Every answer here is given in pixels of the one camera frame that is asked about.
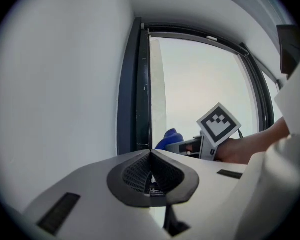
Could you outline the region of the person's right forearm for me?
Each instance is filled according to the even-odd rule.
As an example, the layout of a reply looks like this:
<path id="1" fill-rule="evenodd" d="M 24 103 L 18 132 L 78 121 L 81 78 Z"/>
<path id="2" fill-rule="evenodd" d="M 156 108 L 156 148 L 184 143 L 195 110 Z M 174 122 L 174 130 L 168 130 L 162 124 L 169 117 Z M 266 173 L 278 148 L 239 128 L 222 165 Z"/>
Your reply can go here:
<path id="1" fill-rule="evenodd" d="M 218 147 L 215 160 L 247 165 L 254 154 L 266 152 L 271 145 L 287 138 L 289 134 L 286 121 L 282 117 L 267 130 L 239 139 L 227 139 Z"/>

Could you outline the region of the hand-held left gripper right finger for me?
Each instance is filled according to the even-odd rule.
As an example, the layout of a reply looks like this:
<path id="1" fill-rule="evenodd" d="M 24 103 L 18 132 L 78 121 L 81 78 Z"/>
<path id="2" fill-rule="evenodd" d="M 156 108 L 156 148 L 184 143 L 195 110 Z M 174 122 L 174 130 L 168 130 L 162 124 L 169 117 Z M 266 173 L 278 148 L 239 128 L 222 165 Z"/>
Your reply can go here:
<path id="1" fill-rule="evenodd" d="M 233 191 L 246 167 L 204 161 L 163 150 L 150 153 L 151 171 L 165 193 L 164 229 L 172 237 L 234 237 L 242 209 Z"/>

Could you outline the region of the blue cleaning cloth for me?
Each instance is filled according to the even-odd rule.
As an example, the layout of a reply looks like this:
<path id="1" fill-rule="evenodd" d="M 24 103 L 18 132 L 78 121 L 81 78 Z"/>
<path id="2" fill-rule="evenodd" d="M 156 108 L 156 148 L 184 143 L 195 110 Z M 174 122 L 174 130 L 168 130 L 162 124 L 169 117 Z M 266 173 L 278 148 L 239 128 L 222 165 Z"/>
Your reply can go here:
<path id="1" fill-rule="evenodd" d="M 155 147 L 156 150 L 166 150 L 166 146 L 183 142 L 183 136 L 175 128 L 168 130 L 163 139 Z"/>

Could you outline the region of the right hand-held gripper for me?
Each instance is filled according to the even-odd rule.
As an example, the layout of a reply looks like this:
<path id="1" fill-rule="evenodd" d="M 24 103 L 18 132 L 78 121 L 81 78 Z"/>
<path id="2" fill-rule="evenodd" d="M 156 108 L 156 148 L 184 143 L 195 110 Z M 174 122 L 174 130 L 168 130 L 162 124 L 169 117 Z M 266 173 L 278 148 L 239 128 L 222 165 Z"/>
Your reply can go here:
<path id="1" fill-rule="evenodd" d="M 182 156 L 214 161 L 219 145 L 239 131 L 242 126 L 220 102 L 201 117 L 197 124 L 201 136 L 169 144 L 165 150 Z"/>

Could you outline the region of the black chest-mounted monitor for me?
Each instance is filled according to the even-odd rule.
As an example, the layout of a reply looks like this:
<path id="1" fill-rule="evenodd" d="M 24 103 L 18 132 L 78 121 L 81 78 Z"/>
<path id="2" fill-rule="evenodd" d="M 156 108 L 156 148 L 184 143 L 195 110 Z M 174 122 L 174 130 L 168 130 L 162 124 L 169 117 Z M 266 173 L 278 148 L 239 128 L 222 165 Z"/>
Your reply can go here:
<path id="1" fill-rule="evenodd" d="M 300 63 L 300 28 L 297 25 L 276 26 L 279 50 L 280 50 L 280 71 L 291 77 Z"/>

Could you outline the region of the black window frame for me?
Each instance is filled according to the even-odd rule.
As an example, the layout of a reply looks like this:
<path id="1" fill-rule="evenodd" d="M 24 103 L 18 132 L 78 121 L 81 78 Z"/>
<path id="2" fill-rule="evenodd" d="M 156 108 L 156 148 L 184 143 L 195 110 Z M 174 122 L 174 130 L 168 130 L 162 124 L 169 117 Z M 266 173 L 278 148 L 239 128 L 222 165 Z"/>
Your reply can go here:
<path id="1" fill-rule="evenodd" d="M 121 76 L 119 80 L 118 108 L 117 108 L 117 154 L 151 148 L 150 138 L 153 136 L 150 124 L 151 116 L 151 80 L 150 80 L 150 35 L 178 34 L 206 40 L 209 36 L 216 38 L 214 43 L 228 51 L 243 57 L 247 66 L 248 77 L 252 81 L 252 89 L 256 92 L 257 108 L 261 111 L 257 119 L 261 124 L 259 130 L 266 130 L 275 122 L 273 103 L 270 91 L 266 86 L 267 76 L 283 88 L 283 81 L 276 79 L 244 42 L 233 41 L 224 35 L 202 28 L 176 21 L 143 21 L 136 17 L 128 34 L 128 42 L 124 53 Z"/>

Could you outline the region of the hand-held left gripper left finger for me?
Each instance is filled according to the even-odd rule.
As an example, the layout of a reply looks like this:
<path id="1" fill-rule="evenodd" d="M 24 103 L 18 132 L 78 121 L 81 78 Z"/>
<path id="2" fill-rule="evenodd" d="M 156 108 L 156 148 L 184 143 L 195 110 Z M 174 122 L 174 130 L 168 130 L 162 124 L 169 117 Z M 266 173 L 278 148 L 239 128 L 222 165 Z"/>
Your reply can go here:
<path id="1" fill-rule="evenodd" d="M 108 173 L 140 151 L 83 166 L 42 192 L 23 212 L 36 224 L 66 193 L 80 196 L 56 234 L 60 240 L 171 240 L 148 208 L 130 207 L 110 192 Z"/>

